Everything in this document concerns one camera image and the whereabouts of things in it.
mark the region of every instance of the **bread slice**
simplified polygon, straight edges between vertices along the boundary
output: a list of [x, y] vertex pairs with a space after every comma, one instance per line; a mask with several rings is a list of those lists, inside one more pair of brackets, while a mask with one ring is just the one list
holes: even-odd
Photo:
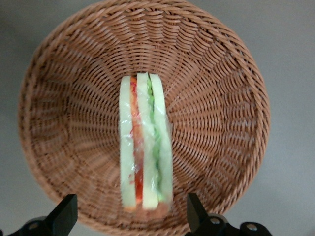
[[160, 191], [162, 202], [168, 205], [173, 201], [173, 153], [172, 139], [166, 113], [163, 86], [157, 74], [150, 74], [154, 96], [154, 119], [161, 135], [159, 170], [161, 174]]
[[137, 96], [138, 107], [143, 127], [144, 158], [143, 158], [143, 199], [144, 209], [156, 209], [158, 206], [158, 191], [156, 178], [158, 170], [153, 157], [153, 147], [155, 145], [154, 126], [151, 123], [148, 95], [148, 73], [137, 74]]
[[130, 76], [122, 78], [119, 93], [120, 114], [120, 187], [123, 206], [126, 209], [136, 209], [136, 193], [134, 184], [134, 157], [131, 106], [130, 106]]

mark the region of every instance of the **sandwich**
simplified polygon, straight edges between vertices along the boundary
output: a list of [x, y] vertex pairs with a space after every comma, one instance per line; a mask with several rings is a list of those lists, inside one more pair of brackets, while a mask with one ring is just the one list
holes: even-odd
[[124, 76], [119, 96], [120, 184], [125, 210], [164, 217], [173, 201], [172, 144], [161, 79]]

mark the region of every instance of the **wicker weave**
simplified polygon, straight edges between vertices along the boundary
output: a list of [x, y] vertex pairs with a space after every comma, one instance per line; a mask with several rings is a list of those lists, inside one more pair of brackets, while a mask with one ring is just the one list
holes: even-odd
[[[122, 211], [118, 98], [122, 76], [161, 76], [174, 152], [174, 203], [162, 221]], [[264, 156], [263, 78], [239, 37], [183, 0], [109, 0], [58, 26], [36, 50], [20, 94], [28, 164], [58, 202], [77, 193], [79, 219], [125, 236], [183, 235], [186, 196], [227, 211]]]

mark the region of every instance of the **black clamp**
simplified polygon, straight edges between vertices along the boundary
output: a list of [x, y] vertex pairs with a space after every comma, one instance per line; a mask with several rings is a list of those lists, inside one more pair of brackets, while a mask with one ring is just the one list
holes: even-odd
[[187, 197], [187, 221], [191, 232], [185, 236], [272, 236], [261, 224], [245, 222], [237, 229], [224, 216], [208, 214], [195, 193]]
[[77, 219], [77, 195], [69, 194], [47, 217], [30, 220], [8, 236], [68, 236]]

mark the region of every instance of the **plastic wrap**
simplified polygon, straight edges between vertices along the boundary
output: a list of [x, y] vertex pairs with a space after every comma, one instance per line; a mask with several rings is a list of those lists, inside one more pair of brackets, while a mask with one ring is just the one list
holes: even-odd
[[173, 201], [173, 166], [170, 125], [159, 76], [124, 76], [119, 109], [124, 209], [142, 217], [164, 217]]

